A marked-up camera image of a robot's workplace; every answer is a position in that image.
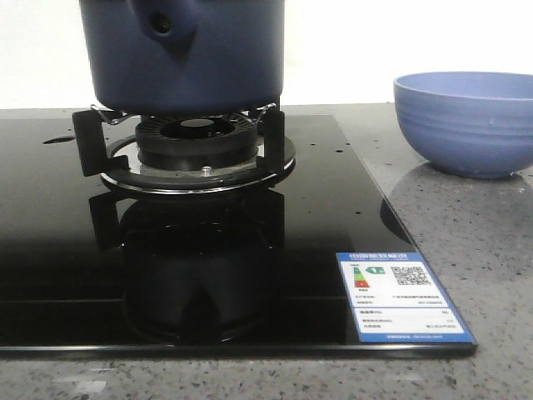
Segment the dark blue cooking pot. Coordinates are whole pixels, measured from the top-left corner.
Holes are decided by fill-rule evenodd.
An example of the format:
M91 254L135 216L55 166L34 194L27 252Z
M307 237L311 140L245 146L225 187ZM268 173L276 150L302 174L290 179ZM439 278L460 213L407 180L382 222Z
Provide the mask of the dark blue cooking pot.
M97 100L144 115L205 115L282 92L282 1L82 1Z

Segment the light blue plastic bowl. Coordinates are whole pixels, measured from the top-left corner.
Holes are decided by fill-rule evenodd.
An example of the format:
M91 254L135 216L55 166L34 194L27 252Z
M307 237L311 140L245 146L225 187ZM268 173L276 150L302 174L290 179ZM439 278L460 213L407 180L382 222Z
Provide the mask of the light blue plastic bowl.
M532 77L420 72L393 83L400 130L442 171L503 178L532 165Z

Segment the black pot support grate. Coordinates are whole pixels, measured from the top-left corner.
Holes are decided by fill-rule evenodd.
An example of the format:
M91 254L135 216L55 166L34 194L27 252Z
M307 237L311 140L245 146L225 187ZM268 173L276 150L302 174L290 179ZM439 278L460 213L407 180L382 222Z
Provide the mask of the black pot support grate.
M275 118L277 115L282 114L284 116L285 134L285 115L273 104L269 104L258 110L247 110L245 112L230 112L209 116L178 115L165 118L204 118L233 113L241 114L255 124L264 123L268 118ZM84 175L101 175L103 172L107 172L113 168L125 167L127 165L127 161L124 157L119 159L110 157L107 149L114 142L109 142L106 139L103 128L106 125L116 127L117 125L124 123L129 118L131 118L131 114L127 112L101 108L96 105L91 106L88 110L75 112L72 115L75 138L77 141L77 148L82 166L82 172ZM164 117L141 115L138 123L134 127L134 133L136 126L139 123L148 120L149 118Z

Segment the black round gas burner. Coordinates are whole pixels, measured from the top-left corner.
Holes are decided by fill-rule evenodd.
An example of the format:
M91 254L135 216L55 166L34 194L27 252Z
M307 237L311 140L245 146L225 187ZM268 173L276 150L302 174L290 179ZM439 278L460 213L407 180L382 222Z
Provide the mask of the black round gas burner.
M127 165L102 172L106 185L154 195L223 193L279 182L296 165L282 114L259 124L237 113L153 117L107 150Z

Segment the blue white energy label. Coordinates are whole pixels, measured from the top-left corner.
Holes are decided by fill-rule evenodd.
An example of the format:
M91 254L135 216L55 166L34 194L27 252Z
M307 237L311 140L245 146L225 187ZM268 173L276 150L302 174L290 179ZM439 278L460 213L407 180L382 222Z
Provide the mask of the blue white energy label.
M475 341L418 252L339 252L336 258L362 342Z

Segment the black glass gas stove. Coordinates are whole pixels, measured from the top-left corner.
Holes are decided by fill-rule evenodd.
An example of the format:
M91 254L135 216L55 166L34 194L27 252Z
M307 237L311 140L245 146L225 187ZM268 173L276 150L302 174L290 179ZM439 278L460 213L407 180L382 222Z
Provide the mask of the black glass gas stove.
M66 118L4 119L1 354L473 354L359 339L336 255L419 252L333 117L290 116L286 134L296 168L275 187L154 201L84 177Z

